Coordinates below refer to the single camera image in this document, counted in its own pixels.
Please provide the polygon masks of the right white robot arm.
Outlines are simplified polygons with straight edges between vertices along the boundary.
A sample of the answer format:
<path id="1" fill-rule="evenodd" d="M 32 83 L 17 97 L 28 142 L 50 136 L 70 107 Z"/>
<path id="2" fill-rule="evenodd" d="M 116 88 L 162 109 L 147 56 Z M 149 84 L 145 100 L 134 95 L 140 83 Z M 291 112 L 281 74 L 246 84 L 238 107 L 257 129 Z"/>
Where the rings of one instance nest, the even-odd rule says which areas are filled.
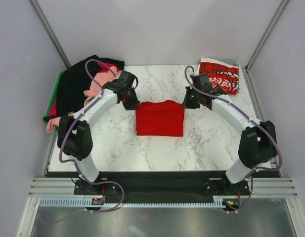
<path id="1" fill-rule="evenodd" d="M 262 168 L 261 164 L 279 156 L 275 126 L 246 114 L 221 88 L 213 88 L 206 74 L 185 74 L 185 78 L 189 85 L 182 106 L 185 109 L 204 106 L 240 134 L 238 160 L 225 171 L 218 185 L 225 194 L 232 194 L 250 174 Z"/>

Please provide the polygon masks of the plain red t-shirt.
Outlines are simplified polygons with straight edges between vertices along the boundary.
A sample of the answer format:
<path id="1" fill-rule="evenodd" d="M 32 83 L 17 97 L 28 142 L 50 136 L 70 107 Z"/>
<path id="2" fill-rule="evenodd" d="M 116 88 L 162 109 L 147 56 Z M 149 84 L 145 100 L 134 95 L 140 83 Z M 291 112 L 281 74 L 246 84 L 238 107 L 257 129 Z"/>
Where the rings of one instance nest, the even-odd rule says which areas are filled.
<path id="1" fill-rule="evenodd" d="M 138 136 L 183 136 L 185 109 L 180 103 L 172 100 L 142 102 L 135 115 Z"/>

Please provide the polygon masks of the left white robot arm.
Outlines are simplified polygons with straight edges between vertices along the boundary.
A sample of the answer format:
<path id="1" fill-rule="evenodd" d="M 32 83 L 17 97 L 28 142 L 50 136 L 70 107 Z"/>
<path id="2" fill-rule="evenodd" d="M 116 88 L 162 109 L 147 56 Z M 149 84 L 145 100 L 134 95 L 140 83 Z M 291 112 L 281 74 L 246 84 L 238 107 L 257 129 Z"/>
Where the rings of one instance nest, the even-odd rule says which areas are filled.
<path id="1" fill-rule="evenodd" d="M 116 79 L 101 86 L 100 92 L 82 109 L 60 119 L 57 138 L 59 161 L 74 164 L 79 177 L 86 182 L 85 188 L 91 194 L 98 194 L 102 185 L 109 183 L 98 179 L 100 172 L 91 155 L 91 129 L 106 112 L 119 103 L 122 103 L 127 111 L 138 109 L 140 101 L 133 86 L 134 82 L 138 83 L 137 76 L 122 71 Z"/>

